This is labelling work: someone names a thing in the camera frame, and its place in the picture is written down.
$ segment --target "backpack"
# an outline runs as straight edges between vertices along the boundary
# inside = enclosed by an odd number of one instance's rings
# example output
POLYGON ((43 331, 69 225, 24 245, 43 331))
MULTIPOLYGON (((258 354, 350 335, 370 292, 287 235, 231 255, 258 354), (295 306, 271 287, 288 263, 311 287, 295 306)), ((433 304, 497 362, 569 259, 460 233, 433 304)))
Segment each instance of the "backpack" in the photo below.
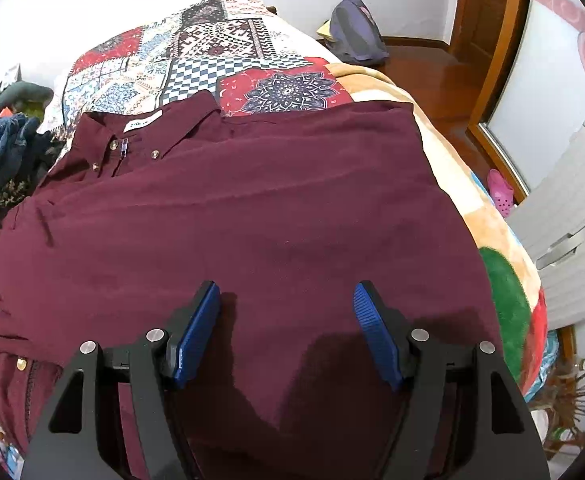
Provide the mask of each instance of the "backpack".
POLYGON ((326 47, 344 63, 375 66, 389 56, 379 27, 361 0, 343 0, 333 10, 326 47))

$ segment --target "bed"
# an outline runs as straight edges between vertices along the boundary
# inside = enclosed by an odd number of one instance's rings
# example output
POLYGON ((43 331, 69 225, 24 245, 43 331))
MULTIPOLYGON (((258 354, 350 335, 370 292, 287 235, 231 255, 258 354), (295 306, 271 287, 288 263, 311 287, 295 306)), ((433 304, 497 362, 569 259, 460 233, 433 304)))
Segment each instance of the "bed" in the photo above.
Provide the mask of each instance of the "bed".
POLYGON ((543 289, 479 179, 408 92, 377 70, 339 62, 261 1, 204 0, 104 41, 58 78, 40 131, 53 130, 66 140, 63 156, 83 112, 140 114, 202 89, 229 116, 322 110, 353 101, 412 103, 437 182, 485 263, 507 365, 522 393, 529 390, 546 343, 543 289))

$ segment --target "pink crocs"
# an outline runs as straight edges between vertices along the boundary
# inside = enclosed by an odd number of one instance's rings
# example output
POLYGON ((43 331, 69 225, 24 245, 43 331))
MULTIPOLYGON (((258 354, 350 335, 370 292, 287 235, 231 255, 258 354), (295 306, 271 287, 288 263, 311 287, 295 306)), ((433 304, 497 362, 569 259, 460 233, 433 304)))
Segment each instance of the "pink crocs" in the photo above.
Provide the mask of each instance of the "pink crocs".
POLYGON ((514 189, 496 170, 490 170, 488 173, 488 189, 499 213, 506 218, 514 207, 514 189))

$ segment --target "checkered pattern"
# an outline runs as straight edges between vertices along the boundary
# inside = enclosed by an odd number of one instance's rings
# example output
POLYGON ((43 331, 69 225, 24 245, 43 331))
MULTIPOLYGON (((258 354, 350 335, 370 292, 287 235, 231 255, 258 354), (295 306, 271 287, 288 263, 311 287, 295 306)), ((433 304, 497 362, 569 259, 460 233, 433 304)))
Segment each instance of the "checkered pattern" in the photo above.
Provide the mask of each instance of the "checkered pattern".
POLYGON ((217 79, 233 75, 249 68, 296 68, 306 66, 301 56, 270 57, 268 59, 254 57, 197 57, 175 59, 170 68, 159 104, 165 105, 172 101, 186 99, 199 90, 214 91, 217 79))

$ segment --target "sticker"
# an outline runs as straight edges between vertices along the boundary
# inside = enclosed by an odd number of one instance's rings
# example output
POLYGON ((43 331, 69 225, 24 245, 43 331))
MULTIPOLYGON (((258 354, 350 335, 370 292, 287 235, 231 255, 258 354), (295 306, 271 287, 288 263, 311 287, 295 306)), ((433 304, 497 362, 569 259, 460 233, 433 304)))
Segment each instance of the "sticker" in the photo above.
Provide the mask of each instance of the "sticker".
POLYGON ((152 114, 150 117, 146 117, 145 119, 135 119, 134 121, 130 121, 126 124, 124 128, 124 133, 129 132, 130 130, 136 130, 137 128, 143 128, 144 126, 148 126, 151 122, 156 121, 163 115, 164 111, 159 110, 156 114, 152 114))

